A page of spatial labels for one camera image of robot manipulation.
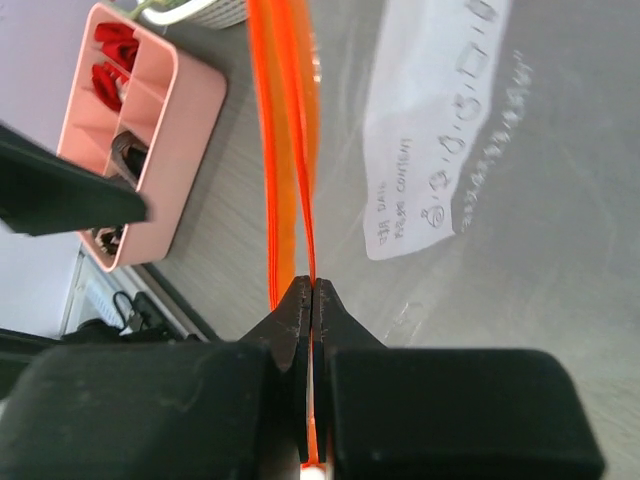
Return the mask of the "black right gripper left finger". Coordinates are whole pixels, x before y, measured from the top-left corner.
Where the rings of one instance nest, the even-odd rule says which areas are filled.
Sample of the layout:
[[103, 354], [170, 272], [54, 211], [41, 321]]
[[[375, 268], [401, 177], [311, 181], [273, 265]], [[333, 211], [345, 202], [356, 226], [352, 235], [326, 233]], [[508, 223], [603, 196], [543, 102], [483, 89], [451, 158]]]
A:
[[312, 289], [235, 342], [66, 343], [1, 418], [5, 479], [293, 479], [308, 456]]

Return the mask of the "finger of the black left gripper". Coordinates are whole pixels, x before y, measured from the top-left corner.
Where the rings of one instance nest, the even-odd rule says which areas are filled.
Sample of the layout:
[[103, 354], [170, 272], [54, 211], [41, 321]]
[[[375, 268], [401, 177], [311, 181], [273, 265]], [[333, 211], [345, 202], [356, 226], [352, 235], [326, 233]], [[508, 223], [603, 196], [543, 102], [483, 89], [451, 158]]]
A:
[[42, 236], [147, 220], [147, 204], [128, 184], [96, 175], [1, 126], [1, 220]]

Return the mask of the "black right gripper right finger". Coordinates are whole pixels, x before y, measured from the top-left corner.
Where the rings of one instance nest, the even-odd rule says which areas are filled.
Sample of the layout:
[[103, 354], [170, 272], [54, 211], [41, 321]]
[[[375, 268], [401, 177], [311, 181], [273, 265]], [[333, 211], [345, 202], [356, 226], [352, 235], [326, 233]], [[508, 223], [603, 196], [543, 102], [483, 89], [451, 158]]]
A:
[[337, 479], [599, 479], [606, 461], [564, 366], [522, 348], [388, 347], [319, 279], [318, 457]]

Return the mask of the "clear zip bag orange zipper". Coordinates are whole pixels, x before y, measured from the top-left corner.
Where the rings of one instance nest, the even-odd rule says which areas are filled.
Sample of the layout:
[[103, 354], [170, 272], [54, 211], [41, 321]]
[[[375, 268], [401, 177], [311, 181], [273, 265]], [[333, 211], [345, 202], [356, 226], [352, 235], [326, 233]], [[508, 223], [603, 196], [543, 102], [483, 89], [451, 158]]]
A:
[[389, 347], [545, 352], [639, 475], [639, 5], [312, 1], [316, 263]]

